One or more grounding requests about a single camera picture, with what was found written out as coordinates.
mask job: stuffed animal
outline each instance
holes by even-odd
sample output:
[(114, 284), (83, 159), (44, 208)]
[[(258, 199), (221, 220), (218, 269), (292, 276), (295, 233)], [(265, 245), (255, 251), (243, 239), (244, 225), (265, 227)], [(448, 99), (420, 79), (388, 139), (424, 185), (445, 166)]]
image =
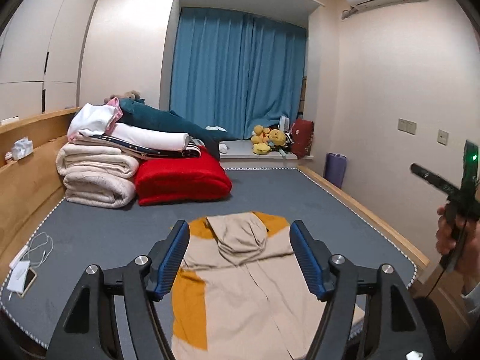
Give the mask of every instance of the stuffed animal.
[(266, 143), (256, 143), (253, 145), (253, 152), (258, 155), (265, 155), (272, 150)]
[(268, 127), (263, 128), (263, 126), (255, 126), (253, 128), (253, 133), (251, 134), (251, 142), (253, 144), (256, 143), (267, 143), (268, 142), (268, 134), (270, 129)]
[(116, 97), (119, 100), (120, 99), (138, 100), (140, 99), (140, 93), (138, 93), (137, 91), (130, 91), (123, 94), (113, 94), (113, 95), (110, 95), (110, 97), (106, 97), (105, 99), (103, 99), (103, 103), (107, 104), (114, 97)]
[(275, 146), (285, 146), (287, 141), (287, 137), (283, 131), (280, 130), (272, 130), (268, 134), (268, 139), (272, 142)]

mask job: hand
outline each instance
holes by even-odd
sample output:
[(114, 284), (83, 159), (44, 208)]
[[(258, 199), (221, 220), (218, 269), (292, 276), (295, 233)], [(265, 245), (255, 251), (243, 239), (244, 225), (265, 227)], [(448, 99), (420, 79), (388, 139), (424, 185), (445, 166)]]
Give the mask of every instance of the hand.
[[(448, 254), (457, 244), (451, 237), (452, 227), (445, 218), (445, 206), (438, 208), (438, 231), (436, 234), (436, 249), (440, 254)], [(457, 215), (457, 227), (462, 229), (465, 218)], [(465, 291), (470, 292), (480, 282), (480, 225), (474, 220), (467, 220), (465, 231), (467, 232), (465, 249), (457, 261), (455, 270), (463, 276)]]

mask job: red blanket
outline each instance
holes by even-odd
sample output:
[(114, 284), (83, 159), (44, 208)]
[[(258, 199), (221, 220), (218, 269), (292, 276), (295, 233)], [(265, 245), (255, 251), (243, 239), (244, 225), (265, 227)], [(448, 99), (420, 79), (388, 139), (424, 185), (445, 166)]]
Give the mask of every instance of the red blanket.
[(200, 158), (159, 158), (145, 161), (135, 177), (142, 206), (177, 200), (216, 200), (227, 196), (232, 183), (205, 147)]

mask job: light switch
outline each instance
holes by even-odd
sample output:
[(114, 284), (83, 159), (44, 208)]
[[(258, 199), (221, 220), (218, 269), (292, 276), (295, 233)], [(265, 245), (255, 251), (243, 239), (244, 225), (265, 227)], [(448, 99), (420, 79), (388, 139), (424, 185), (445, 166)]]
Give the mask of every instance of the light switch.
[(417, 124), (408, 120), (406, 122), (406, 132), (415, 135), (417, 133)]
[(407, 130), (407, 121), (405, 119), (399, 119), (398, 120), (398, 129), (400, 131), (406, 131)]
[(443, 130), (438, 130), (437, 142), (446, 146), (448, 143), (448, 132)]

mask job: wooden bed frame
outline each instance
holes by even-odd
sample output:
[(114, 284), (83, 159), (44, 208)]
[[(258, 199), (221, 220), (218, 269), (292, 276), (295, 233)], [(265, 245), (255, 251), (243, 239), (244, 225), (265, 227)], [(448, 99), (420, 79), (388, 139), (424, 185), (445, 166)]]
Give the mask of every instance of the wooden bed frame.
[[(79, 108), (50, 112), (0, 127), (0, 279), (9, 272), (9, 263), (28, 242), (41, 221), (64, 195), (64, 186), (55, 167), (59, 149), (66, 143), (66, 131)], [(18, 162), (6, 164), (4, 155), (14, 142), (28, 136), (33, 141), (34, 152)], [(342, 190), (304, 166), (304, 173), (354, 210), (386, 238), (397, 245), (417, 264), (418, 275), (429, 264), (429, 259), (410, 241), (395, 231), (385, 221), (362, 206)], [(433, 285), (436, 274), (425, 285), (416, 281), (410, 291), (424, 295)], [(455, 274), (445, 274), (432, 293), (439, 306), (452, 348), (465, 337), (468, 323), (459, 296), (461, 283)]]

